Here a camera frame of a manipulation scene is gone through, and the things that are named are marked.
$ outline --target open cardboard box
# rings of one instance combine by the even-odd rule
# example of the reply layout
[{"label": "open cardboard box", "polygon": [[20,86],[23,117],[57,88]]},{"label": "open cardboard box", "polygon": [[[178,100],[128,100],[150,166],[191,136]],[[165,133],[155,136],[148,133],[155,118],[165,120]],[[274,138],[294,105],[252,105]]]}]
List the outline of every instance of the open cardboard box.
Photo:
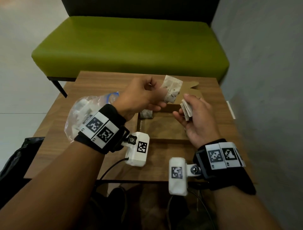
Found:
[{"label": "open cardboard box", "polygon": [[168,103],[161,111],[153,112],[152,119],[138,118],[137,131],[147,133],[151,143],[189,144],[184,127],[174,118],[172,112],[179,111],[181,108],[183,94],[188,93],[197,98],[202,97],[199,90],[192,89],[198,84],[198,82],[183,82],[174,104]]}]

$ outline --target left forearm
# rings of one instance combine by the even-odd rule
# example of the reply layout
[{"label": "left forearm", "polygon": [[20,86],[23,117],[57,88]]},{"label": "left forearm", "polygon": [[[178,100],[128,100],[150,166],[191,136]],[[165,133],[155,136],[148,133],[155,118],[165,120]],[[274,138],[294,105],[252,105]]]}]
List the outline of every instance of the left forearm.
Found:
[{"label": "left forearm", "polygon": [[104,155],[73,142],[0,210],[0,229],[66,229],[90,197]]}]

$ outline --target white sensor device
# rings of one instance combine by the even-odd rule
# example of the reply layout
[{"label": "white sensor device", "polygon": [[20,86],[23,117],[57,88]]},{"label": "white sensor device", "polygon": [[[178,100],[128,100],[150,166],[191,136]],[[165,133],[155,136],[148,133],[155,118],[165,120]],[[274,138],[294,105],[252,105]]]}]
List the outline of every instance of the white sensor device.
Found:
[{"label": "white sensor device", "polygon": [[122,142],[122,146],[127,146],[125,158],[129,157],[126,164],[142,167],[146,163],[149,146],[148,134],[136,132],[127,137],[128,141]]},{"label": "white sensor device", "polygon": [[171,195],[186,196],[187,177],[200,176],[200,168],[196,164],[187,164],[182,157],[169,160],[168,190]]}]

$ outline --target black backrest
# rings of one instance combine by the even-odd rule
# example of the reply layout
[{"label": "black backrest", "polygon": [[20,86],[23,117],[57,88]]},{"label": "black backrest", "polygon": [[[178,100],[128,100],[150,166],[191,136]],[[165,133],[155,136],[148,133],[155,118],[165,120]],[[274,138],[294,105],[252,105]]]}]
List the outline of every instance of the black backrest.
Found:
[{"label": "black backrest", "polygon": [[167,19],[210,25],[219,0],[62,0],[69,16]]}]

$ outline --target forearm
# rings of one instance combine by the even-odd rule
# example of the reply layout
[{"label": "forearm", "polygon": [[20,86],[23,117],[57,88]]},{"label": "forearm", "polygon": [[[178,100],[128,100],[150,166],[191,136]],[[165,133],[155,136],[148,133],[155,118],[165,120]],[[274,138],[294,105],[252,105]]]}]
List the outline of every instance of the forearm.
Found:
[{"label": "forearm", "polygon": [[88,201],[104,155],[73,142],[0,210],[0,229],[66,229]]},{"label": "forearm", "polygon": [[255,195],[235,186],[214,191],[219,229],[280,229]]}]

